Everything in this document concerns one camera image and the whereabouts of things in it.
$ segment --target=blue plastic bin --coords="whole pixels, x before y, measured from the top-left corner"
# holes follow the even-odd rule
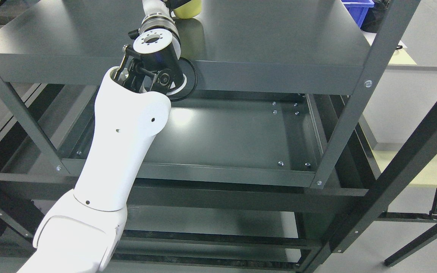
[[[348,12],[357,23],[358,27],[362,26],[364,22],[365,16],[369,8],[373,7],[372,0],[342,0],[343,5],[347,8]]]

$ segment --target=gray floor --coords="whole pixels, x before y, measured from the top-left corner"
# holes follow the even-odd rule
[[[403,41],[408,52],[424,66],[437,66],[437,1],[423,0],[411,22]],[[434,189],[407,188],[391,204],[390,211],[429,211]],[[257,213],[211,209],[168,209],[163,207],[135,207],[130,209],[130,219],[135,228],[173,230],[184,232],[222,232],[245,235],[295,236],[288,213]],[[318,268],[316,273],[423,273],[437,272],[437,240],[393,268],[384,267],[381,262],[400,247],[420,235],[431,224],[376,222],[343,254],[333,254]],[[185,253],[201,252],[224,257],[238,255],[244,258],[261,257],[269,259],[297,259],[297,252],[265,252],[248,248],[198,248],[184,246]],[[14,272],[24,259],[1,259],[0,272]],[[125,262],[111,262],[105,270],[108,273],[130,272],[253,272],[226,268],[201,268],[185,266],[144,265]]]

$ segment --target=black metal frame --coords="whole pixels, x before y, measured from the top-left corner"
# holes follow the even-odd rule
[[[357,85],[352,92],[348,92],[350,97],[305,96],[313,121],[313,137],[319,149],[317,157],[321,158],[316,172],[303,173],[304,178],[310,179],[309,188],[144,178],[135,181],[129,204],[292,211],[296,216],[299,238],[125,231],[123,240],[293,248],[300,249],[302,253],[297,263],[149,256],[119,251],[114,259],[313,272],[331,253],[341,253],[349,247],[380,215],[383,220],[398,219],[399,215],[385,212],[385,208],[437,153],[437,103],[382,174],[373,161],[357,121],[418,3],[419,0],[392,2]],[[331,91],[330,94],[345,94],[344,91]],[[0,225],[7,227],[5,232],[16,231],[19,245],[28,247],[29,239],[42,218],[30,200],[56,200],[74,186],[82,162],[59,156],[14,89],[1,77],[0,98],[48,157],[52,167],[56,168],[56,171],[52,169],[50,176],[0,173],[0,220],[5,223],[0,221]],[[346,171],[355,175],[346,175]],[[317,234],[309,228],[311,215],[322,215],[314,218],[315,223],[321,226]],[[417,220],[415,217],[425,218],[408,216],[413,221]],[[428,220],[437,221],[437,201],[433,204],[430,217]],[[437,225],[428,232],[433,233],[432,238],[437,237]],[[429,240],[413,243],[407,253],[422,247]]]

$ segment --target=yellow cup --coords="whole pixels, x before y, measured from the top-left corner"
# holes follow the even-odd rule
[[[178,18],[193,18],[201,12],[201,0],[191,0],[190,2],[177,9],[174,9],[173,11]]]

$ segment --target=black bag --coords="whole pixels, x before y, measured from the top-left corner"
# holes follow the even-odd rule
[[[389,8],[389,2],[390,0],[374,0],[374,7],[371,7],[367,11],[360,29],[366,32],[377,33],[382,24],[385,12],[387,8]]]

